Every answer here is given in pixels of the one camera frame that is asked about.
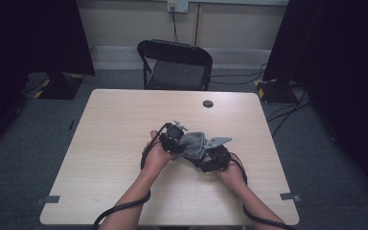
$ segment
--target human hand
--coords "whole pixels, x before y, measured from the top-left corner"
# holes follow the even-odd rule
[[[233,160],[239,162],[238,157],[233,153],[231,153],[231,156]],[[241,186],[247,186],[243,179],[241,167],[233,161],[229,161],[229,165],[225,171],[215,171],[215,174],[224,185],[234,192],[236,192]]]
[[[156,130],[150,132],[151,140],[157,135]],[[166,167],[170,160],[173,160],[173,154],[167,153],[160,143],[157,137],[153,143],[152,148],[146,158],[145,167],[143,170],[149,173],[160,174],[160,172]]]

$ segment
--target gray cloth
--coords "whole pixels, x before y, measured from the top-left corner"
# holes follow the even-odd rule
[[[194,160],[200,160],[205,152],[205,134],[203,132],[189,132],[181,137],[178,142],[184,146],[184,151],[180,154],[183,157],[187,157]]]

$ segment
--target person's arm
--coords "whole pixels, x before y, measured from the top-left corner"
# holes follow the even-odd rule
[[[153,130],[150,135],[151,139],[157,134]],[[116,202],[115,206],[139,200],[145,197],[157,176],[161,173],[164,167],[172,159],[172,155],[166,153],[160,143],[155,144],[148,154],[145,167],[140,171],[136,180],[130,188]],[[101,225],[101,230],[130,230],[136,229],[142,213],[143,204],[118,211],[106,217]]]
[[[246,210],[253,216],[262,219],[270,219],[284,223],[271,209],[269,209],[254,193],[247,187],[242,177],[242,171],[235,162],[230,162],[226,171],[216,171],[217,176],[223,184],[229,187],[241,200]],[[279,229],[254,221],[256,230]]]

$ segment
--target wooden tabletop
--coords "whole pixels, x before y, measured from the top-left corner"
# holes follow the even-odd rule
[[[209,100],[214,106],[207,108]],[[43,224],[92,224],[140,171],[150,131],[173,120],[225,146],[244,164],[248,185],[287,224],[298,223],[260,101],[251,93],[94,90],[40,216]],[[140,225],[250,225],[242,204],[211,172],[185,159],[169,163],[151,187]]]

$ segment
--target forearm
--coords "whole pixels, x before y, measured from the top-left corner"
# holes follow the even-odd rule
[[[247,185],[241,185],[234,189],[234,192],[241,199],[246,210],[253,216],[261,219],[270,219],[277,222],[284,223],[271,209],[269,209],[248,187]],[[279,229],[267,224],[254,222],[256,230],[268,230],[268,229]]]
[[[157,175],[157,173],[141,171],[130,188],[116,202],[115,206],[145,197],[148,194],[151,185],[157,178]],[[142,209],[143,204],[113,213],[106,217],[100,229],[136,229]]]

